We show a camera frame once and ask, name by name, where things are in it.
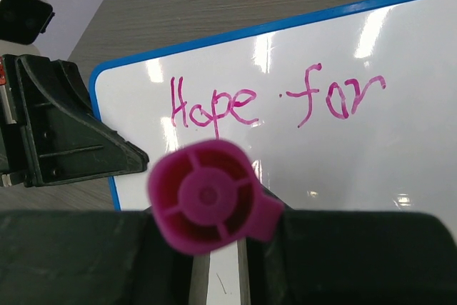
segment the marker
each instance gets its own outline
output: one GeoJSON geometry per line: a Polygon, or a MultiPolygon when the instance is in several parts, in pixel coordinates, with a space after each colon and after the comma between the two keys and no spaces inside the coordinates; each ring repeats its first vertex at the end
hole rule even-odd
{"type": "Polygon", "coordinates": [[[283,202],[266,195],[245,153],[220,139],[178,150],[149,175],[151,210],[165,240],[206,254],[244,237],[273,238],[283,202]]]}

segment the blue whiteboard frame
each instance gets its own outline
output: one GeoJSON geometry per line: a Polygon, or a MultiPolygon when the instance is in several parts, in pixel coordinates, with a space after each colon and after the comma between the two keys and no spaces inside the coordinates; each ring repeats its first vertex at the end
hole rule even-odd
{"type": "MultiPolygon", "coordinates": [[[[189,51],[193,49],[203,48],[205,46],[213,46],[215,44],[225,43],[229,41],[235,41],[237,39],[244,39],[246,37],[256,36],[265,34],[272,31],[278,31],[282,29],[293,28],[295,26],[302,26],[305,24],[315,23],[317,21],[325,21],[327,19],[334,19],[342,16],[348,16],[350,14],[357,14],[359,12],[370,11],[379,9],[381,7],[392,6],[396,4],[406,3],[413,0],[365,0],[352,4],[334,7],[332,9],[311,12],[310,14],[302,14],[299,16],[290,17],[287,19],[281,19],[279,21],[272,21],[267,24],[258,26],[252,26],[245,29],[227,32],[225,34],[219,34],[216,36],[206,37],[204,39],[197,39],[195,41],[189,41],[174,46],[168,46],[165,48],[147,51],[133,56],[127,56],[120,59],[104,62],[98,65],[91,74],[89,79],[89,93],[91,96],[92,106],[94,108],[94,114],[97,119],[101,119],[99,103],[97,102],[95,93],[95,83],[97,77],[102,71],[112,69],[127,64],[134,64],[149,59],[155,59],[157,57],[172,55],[181,53],[183,51],[189,51]]],[[[113,197],[113,204],[115,210],[121,210],[119,203],[119,196],[117,194],[116,183],[114,177],[109,177],[109,188],[113,197]]]]}

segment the pink handwriting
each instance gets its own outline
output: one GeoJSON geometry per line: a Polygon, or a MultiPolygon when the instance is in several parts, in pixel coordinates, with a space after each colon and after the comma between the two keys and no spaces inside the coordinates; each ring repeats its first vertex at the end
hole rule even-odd
{"type": "MultiPolygon", "coordinates": [[[[305,90],[302,92],[294,93],[287,91],[286,95],[290,96],[291,98],[301,98],[302,96],[306,97],[307,100],[307,112],[303,121],[298,124],[298,128],[301,128],[310,118],[313,113],[313,103],[315,101],[314,94],[318,94],[320,89],[311,87],[310,82],[310,74],[311,72],[317,73],[318,71],[322,70],[322,64],[313,64],[309,66],[305,70],[305,77],[304,77],[304,85],[305,90]]],[[[182,123],[184,127],[188,128],[189,125],[187,124],[187,101],[184,101],[183,97],[183,82],[184,77],[180,77],[178,80],[177,86],[177,97],[176,97],[176,85],[175,85],[176,78],[171,78],[171,123],[176,126],[176,116],[181,113],[182,116],[182,123]]],[[[368,88],[374,83],[378,82],[381,85],[382,89],[386,88],[386,80],[383,76],[378,75],[366,83],[364,88],[361,90],[360,84],[357,79],[347,79],[344,81],[344,86],[352,86],[354,90],[354,99],[352,102],[351,107],[351,114],[355,114],[357,112],[358,106],[361,104],[363,99],[365,98],[366,92],[368,88]]],[[[258,121],[258,118],[255,119],[247,119],[243,118],[237,111],[254,101],[257,97],[257,93],[250,90],[250,89],[241,89],[237,91],[233,96],[227,92],[217,92],[217,90],[213,91],[211,96],[211,105],[209,106],[210,110],[207,111],[204,109],[202,104],[195,104],[190,108],[189,111],[189,118],[193,124],[199,127],[206,127],[208,125],[212,125],[214,128],[214,134],[216,138],[219,138],[219,123],[222,119],[226,118],[227,116],[232,116],[237,120],[237,122],[244,124],[244,125],[251,125],[258,121]]],[[[326,105],[330,113],[336,117],[337,119],[347,119],[349,118],[349,111],[346,105],[346,95],[344,94],[344,90],[338,84],[338,82],[332,82],[328,87],[327,95],[326,95],[326,105]],[[332,98],[334,96],[339,96],[340,99],[340,106],[334,106],[332,103],[332,98]]]]}
{"type": "MultiPolygon", "coordinates": [[[[176,126],[176,115],[181,112],[183,117],[183,125],[187,128],[189,127],[186,121],[186,106],[187,101],[184,101],[183,94],[182,94],[182,85],[184,82],[184,78],[180,77],[178,81],[178,100],[179,105],[176,106],[176,97],[175,97],[175,78],[171,78],[170,86],[171,86],[171,123],[176,126]]],[[[241,89],[240,91],[236,92],[233,96],[226,92],[218,93],[217,90],[213,91],[213,95],[211,97],[211,113],[207,112],[201,104],[195,104],[191,107],[189,112],[189,118],[197,126],[206,127],[209,124],[212,124],[214,127],[214,134],[216,138],[219,138],[219,121],[222,118],[227,117],[228,115],[232,115],[239,123],[245,125],[251,125],[258,121],[258,118],[255,119],[245,119],[241,117],[237,112],[236,109],[239,109],[243,106],[246,106],[251,101],[253,101],[257,97],[256,92],[250,89],[241,89]],[[216,110],[216,105],[218,104],[225,104],[224,110],[220,113],[216,110]]]]}
{"type": "Polygon", "coordinates": [[[306,114],[306,117],[301,123],[298,125],[300,128],[303,124],[305,124],[309,117],[311,117],[311,114],[313,113],[313,93],[318,93],[318,89],[310,89],[309,88],[309,72],[316,70],[320,71],[322,69],[322,64],[313,64],[312,66],[308,67],[305,70],[305,88],[306,90],[301,93],[292,93],[292,92],[286,92],[288,96],[292,96],[293,98],[299,98],[301,96],[307,96],[308,97],[308,113],[306,114]]]}
{"type": "MultiPolygon", "coordinates": [[[[286,92],[286,94],[288,96],[291,96],[293,98],[299,98],[299,97],[302,97],[302,96],[307,96],[308,97],[308,111],[306,113],[305,119],[303,121],[301,121],[301,123],[298,125],[299,128],[301,126],[303,126],[310,119],[310,117],[311,117],[311,115],[313,113],[313,96],[312,96],[312,93],[318,93],[320,91],[319,89],[312,89],[310,87],[309,74],[313,70],[315,70],[315,71],[322,70],[322,64],[313,64],[312,66],[307,68],[307,70],[305,70],[305,81],[304,81],[304,83],[305,83],[305,91],[303,91],[301,93],[292,93],[292,92],[289,92],[289,91],[286,92]]],[[[360,91],[360,84],[358,83],[357,79],[348,79],[348,80],[346,80],[344,82],[344,84],[346,86],[352,85],[354,87],[354,92],[356,94],[355,97],[354,97],[353,103],[352,103],[352,107],[351,107],[351,113],[352,114],[356,113],[358,105],[360,105],[360,103],[362,102],[362,100],[365,97],[365,94],[366,94],[368,88],[370,87],[370,85],[372,85],[373,83],[375,83],[377,81],[379,81],[379,83],[381,84],[381,88],[382,89],[386,88],[386,80],[381,75],[375,76],[375,77],[371,78],[370,80],[368,80],[368,83],[365,85],[365,87],[363,88],[362,92],[360,91]]],[[[340,85],[337,82],[332,82],[330,84],[330,86],[328,87],[328,93],[327,93],[327,97],[326,97],[326,104],[327,104],[327,107],[328,107],[328,110],[330,111],[330,113],[333,116],[335,116],[336,118],[338,118],[338,119],[347,119],[349,117],[348,109],[347,109],[347,106],[346,106],[346,96],[345,96],[345,94],[343,92],[343,89],[340,87],[340,85]],[[333,92],[335,90],[337,90],[338,95],[339,95],[340,100],[341,100],[341,112],[338,112],[333,107],[333,104],[331,103],[333,92]]]]}

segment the magenta marker cap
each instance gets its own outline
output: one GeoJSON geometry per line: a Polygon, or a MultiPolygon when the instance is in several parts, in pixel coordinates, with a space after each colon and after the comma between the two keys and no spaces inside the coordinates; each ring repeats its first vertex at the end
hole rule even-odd
{"type": "Polygon", "coordinates": [[[269,241],[283,211],[263,192],[245,153],[220,139],[165,156],[149,175],[148,193],[165,240],[190,255],[247,236],[269,241]]]}

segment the black device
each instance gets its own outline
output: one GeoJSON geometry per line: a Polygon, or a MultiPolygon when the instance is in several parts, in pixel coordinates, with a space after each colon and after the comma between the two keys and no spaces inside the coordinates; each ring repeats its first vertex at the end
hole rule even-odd
{"type": "Polygon", "coordinates": [[[148,156],[94,117],[77,65],[0,57],[0,186],[145,171],[148,156]]]}
{"type": "Polygon", "coordinates": [[[0,304],[205,304],[208,265],[170,248],[151,213],[0,213],[0,304]]]}
{"type": "Polygon", "coordinates": [[[0,0],[0,40],[32,44],[53,16],[46,0],[0,0]]]}
{"type": "Polygon", "coordinates": [[[457,247],[428,214],[286,209],[246,255],[252,305],[457,304],[457,247]]]}

